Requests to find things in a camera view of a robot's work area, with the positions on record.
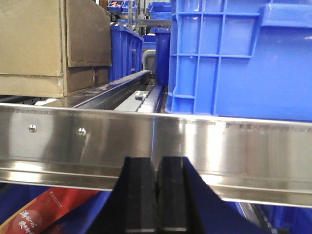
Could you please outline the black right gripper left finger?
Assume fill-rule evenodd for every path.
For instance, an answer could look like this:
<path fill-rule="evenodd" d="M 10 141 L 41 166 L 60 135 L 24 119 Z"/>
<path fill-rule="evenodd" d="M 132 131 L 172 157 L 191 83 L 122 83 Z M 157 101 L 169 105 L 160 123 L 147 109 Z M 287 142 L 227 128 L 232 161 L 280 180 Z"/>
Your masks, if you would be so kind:
<path fill-rule="evenodd" d="M 125 158 L 96 226 L 97 234 L 156 233 L 155 177 L 149 158 Z"/>

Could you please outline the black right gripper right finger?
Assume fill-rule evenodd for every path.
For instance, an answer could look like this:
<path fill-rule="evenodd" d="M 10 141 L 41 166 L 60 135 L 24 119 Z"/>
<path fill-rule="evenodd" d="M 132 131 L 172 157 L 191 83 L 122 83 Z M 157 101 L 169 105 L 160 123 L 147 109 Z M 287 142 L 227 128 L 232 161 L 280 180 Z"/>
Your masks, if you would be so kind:
<path fill-rule="evenodd" d="M 158 167 L 160 234 L 266 234 L 223 201 L 186 157 L 165 156 Z"/>

